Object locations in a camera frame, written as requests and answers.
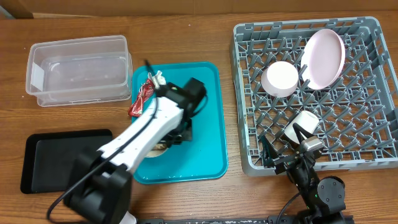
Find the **red snack wrapper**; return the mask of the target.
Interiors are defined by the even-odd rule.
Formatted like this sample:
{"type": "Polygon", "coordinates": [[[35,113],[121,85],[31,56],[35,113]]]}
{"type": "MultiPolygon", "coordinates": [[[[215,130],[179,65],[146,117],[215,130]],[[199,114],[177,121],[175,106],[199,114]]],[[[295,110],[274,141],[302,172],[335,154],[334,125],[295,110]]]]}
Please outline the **red snack wrapper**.
{"type": "Polygon", "coordinates": [[[130,117],[140,117],[144,111],[144,103],[154,94],[154,88],[154,84],[150,78],[141,85],[135,102],[127,112],[130,117]]]}

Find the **grey dishwasher rack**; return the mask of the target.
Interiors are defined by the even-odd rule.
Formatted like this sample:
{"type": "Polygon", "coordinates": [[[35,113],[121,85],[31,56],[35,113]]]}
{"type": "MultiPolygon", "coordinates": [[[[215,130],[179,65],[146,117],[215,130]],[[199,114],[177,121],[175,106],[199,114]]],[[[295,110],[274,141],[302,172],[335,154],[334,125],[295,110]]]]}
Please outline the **grey dishwasher rack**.
{"type": "Polygon", "coordinates": [[[397,75],[379,21],[346,17],[237,24],[231,41],[231,71],[238,107],[238,134],[243,172],[273,175],[266,165],[261,138],[280,157],[294,151],[285,135],[301,111],[318,119],[315,134],[325,143],[316,170],[365,170],[397,166],[397,75]],[[342,39],[345,64],[328,87],[313,90],[299,80],[285,98],[271,96],[261,85],[263,71],[285,60],[299,73],[304,48],[319,30],[342,39]]]}

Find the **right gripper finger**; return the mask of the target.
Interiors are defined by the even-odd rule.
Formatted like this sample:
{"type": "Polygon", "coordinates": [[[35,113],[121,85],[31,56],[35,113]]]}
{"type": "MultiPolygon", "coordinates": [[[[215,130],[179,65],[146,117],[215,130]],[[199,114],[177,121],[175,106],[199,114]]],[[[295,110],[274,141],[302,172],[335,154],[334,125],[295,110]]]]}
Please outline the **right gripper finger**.
{"type": "Polygon", "coordinates": [[[260,142],[262,144],[262,165],[264,167],[273,167],[274,159],[279,158],[277,151],[265,136],[261,136],[260,142]]]}
{"type": "Polygon", "coordinates": [[[297,141],[295,142],[299,145],[302,141],[314,137],[314,134],[306,131],[303,127],[301,127],[298,123],[294,123],[292,125],[294,133],[296,135],[297,141]]]}

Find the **grey bowl with rice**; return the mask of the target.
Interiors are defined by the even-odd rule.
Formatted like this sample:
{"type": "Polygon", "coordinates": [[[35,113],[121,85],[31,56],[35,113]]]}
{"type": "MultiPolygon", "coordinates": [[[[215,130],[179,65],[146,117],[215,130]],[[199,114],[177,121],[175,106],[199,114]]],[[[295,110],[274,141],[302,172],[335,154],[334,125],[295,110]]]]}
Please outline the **grey bowl with rice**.
{"type": "Polygon", "coordinates": [[[146,154],[146,157],[157,157],[167,151],[168,147],[166,144],[156,144],[154,148],[146,154]]]}

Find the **black plastic tray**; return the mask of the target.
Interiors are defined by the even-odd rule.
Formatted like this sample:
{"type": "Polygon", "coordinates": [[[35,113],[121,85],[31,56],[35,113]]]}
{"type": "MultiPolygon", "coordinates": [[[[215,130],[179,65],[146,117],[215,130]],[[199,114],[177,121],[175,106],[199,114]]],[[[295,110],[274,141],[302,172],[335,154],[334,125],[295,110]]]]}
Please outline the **black plastic tray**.
{"type": "Polygon", "coordinates": [[[64,191],[76,156],[113,139],[108,129],[41,133],[25,143],[20,190],[24,194],[64,191]]]}

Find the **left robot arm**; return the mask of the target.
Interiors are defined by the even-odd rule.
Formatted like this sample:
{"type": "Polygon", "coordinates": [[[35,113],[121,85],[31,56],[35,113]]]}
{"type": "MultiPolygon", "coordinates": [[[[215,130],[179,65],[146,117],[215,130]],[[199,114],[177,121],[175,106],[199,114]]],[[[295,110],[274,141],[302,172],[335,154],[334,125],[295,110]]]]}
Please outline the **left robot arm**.
{"type": "Polygon", "coordinates": [[[129,213],[132,176],[156,144],[178,143],[191,118],[206,98],[204,84],[191,78],[180,88],[155,84],[150,106],[123,133],[97,150],[85,149],[76,157],[68,189],[48,208],[63,202],[88,223],[136,223],[129,213]]]}

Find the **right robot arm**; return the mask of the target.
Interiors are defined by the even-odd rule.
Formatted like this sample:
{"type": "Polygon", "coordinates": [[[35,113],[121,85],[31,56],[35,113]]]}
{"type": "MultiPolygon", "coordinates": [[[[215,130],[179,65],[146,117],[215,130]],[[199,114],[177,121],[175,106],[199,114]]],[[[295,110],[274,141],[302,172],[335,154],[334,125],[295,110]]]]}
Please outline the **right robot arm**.
{"type": "Polygon", "coordinates": [[[342,211],[345,205],[345,183],[337,176],[320,179],[314,166],[324,148],[324,143],[317,136],[294,123],[293,129],[299,146],[289,156],[279,157],[272,144],[264,136],[262,144],[262,163],[266,167],[274,167],[277,175],[286,173],[298,193],[295,194],[281,209],[276,223],[353,223],[342,211]],[[288,206],[297,198],[302,197],[306,209],[295,216],[284,218],[288,206]]]}

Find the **white tissue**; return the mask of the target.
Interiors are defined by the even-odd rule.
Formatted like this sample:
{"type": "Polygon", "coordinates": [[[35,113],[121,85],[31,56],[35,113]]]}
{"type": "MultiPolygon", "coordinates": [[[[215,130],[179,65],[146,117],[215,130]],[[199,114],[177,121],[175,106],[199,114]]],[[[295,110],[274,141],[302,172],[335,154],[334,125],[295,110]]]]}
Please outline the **white tissue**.
{"type": "Polygon", "coordinates": [[[166,85],[167,82],[162,75],[162,72],[160,70],[157,71],[157,73],[148,73],[148,78],[152,81],[154,88],[157,90],[160,88],[161,85],[166,85]]]}

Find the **pink round plate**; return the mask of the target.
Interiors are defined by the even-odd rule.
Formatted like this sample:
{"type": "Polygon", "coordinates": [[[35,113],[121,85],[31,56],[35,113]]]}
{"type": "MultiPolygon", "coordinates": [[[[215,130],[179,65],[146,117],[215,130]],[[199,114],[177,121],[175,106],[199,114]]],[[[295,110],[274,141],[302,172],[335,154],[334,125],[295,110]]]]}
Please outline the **pink round plate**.
{"type": "Polygon", "coordinates": [[[321,90],[340,76],[345,62],[345,47],[342,38],[333,30],[322,29],[314,33],[307,42],[300,66],[304,81],[313,90],[321,90]]]}

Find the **clear plastic bin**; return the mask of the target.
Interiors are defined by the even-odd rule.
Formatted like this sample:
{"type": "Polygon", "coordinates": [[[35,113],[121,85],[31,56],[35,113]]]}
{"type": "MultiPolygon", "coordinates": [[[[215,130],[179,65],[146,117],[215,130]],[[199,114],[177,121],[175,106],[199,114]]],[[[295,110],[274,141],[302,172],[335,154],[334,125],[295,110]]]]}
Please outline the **clear plastic bin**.
{"type": "Polygon", "coordinates": [[[30,48],[25,90],[42,107],[124,101],[131,75],[123,35],[42,42],[30,48]]]}

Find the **pink small bowl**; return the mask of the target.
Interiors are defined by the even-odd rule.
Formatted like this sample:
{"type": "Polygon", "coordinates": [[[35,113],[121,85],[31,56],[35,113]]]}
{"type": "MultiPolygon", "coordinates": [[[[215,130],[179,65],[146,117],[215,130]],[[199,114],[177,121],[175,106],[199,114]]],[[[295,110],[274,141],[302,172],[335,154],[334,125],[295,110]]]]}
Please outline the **pink small bowl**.
{"type": "Polygon", "coordinates": [[[261,76],[261,85],[266,93],[279,98],[293,94],[298,81],[298,70],[285,61],[272,63],[261,76]]]}

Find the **teal serving tray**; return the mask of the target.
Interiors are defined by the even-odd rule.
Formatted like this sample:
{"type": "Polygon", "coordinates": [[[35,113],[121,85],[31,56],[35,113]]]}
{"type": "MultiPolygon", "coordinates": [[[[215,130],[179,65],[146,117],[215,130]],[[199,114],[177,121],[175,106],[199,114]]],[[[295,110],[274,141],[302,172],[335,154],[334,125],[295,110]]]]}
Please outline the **teal serving tray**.
{"type": "Polygon", "coordinates": [[[142,184],[163,184],[217,179],[228,169],[228,150],[224,125],[219,71],[210,62],[153,65],[167,82],[183,87],[190,78],[204,83],[207,100],[192,118],[192,140],[172,145],[157,157],[145,158],[134,178],[142,184]]]}

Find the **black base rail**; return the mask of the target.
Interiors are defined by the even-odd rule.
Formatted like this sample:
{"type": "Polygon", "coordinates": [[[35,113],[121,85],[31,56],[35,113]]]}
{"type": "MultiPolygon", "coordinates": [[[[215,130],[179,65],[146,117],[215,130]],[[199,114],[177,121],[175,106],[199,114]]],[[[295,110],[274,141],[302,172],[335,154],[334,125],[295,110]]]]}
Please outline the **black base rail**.
{"type": "MultiPolygon", "coordinates": [[[[138,219],[138,224],[275,224],[277,215],[267,218],[213,218],[213,219],[185,219],[185,220],[164,220],[163,218],[138,219]]],[[[299,223],[294,215],[282,215],[281,224],[299,223]]],[[[345,216],[345,223],[354,224],[352,216],[345,216]]]]}

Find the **white paper cup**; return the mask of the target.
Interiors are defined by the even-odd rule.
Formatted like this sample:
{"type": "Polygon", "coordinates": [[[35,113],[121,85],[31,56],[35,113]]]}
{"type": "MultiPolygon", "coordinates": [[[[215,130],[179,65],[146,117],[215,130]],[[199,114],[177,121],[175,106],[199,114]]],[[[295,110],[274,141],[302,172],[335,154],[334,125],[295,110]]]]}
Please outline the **white paper cup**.
{"type": "Polygon", "coordinates": [[[299,140],[297,139],[296,133],[293,129],[293,124],[297,123],[304,130],[313,134],[314,130],[317,128],[319,124],[318,117],[309,112],[309,111],[301,111],[285,128],[284,134],[287,138],[289,138],[294,143],[298,144],[299,140]]]}

